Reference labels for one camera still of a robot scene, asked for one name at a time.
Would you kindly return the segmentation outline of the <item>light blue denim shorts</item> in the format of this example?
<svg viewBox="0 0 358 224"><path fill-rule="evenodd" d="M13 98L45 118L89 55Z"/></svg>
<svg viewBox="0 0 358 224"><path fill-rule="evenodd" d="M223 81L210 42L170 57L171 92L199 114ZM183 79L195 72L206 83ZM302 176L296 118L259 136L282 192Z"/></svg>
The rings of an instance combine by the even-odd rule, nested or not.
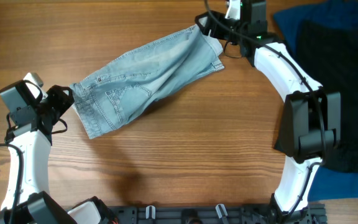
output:
<svg viewBox="0 0 358 224"><path fill-rule="evenodd" d="M71 84L73 105L90 139L115 131L155 101L224 69L218 39L193 25L128 51Z"/></svg>

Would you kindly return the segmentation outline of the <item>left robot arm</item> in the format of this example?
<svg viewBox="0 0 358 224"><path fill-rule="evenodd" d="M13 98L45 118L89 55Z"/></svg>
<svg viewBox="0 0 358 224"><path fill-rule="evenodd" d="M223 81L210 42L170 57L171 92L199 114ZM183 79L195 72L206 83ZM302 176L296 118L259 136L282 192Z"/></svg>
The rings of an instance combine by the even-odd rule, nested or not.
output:
<svg viewBox="0 0 358 224"><path fill-rule="evenodd" d="M64 210L49 195L48 159L53 127L74 103L73 92L54 85L48 91L28 80L0 90L8 108L2 147L11 154L7 194L0 223L112 223L118 217L102 200L91 197Z"/></svg>

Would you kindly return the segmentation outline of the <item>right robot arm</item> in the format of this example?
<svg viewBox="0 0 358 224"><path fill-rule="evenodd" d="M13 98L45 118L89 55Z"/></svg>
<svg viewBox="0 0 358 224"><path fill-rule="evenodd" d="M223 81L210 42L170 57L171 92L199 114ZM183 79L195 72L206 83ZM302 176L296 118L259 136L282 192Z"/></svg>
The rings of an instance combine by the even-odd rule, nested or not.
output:
<svg viewBox="0 0 358 224"><path fill-rule="evenodd" d="M318 169L341 137L341 96L327 93L288 53L284 41L268 30L264 1L227 1L225 13L207 10L195 17L202 34L237 45L241 56L262 72L284 107L274 145L284 153L279 186L263 207L243 208L242 218L264 223L318 223L322 209L308 203Z"/></svg>

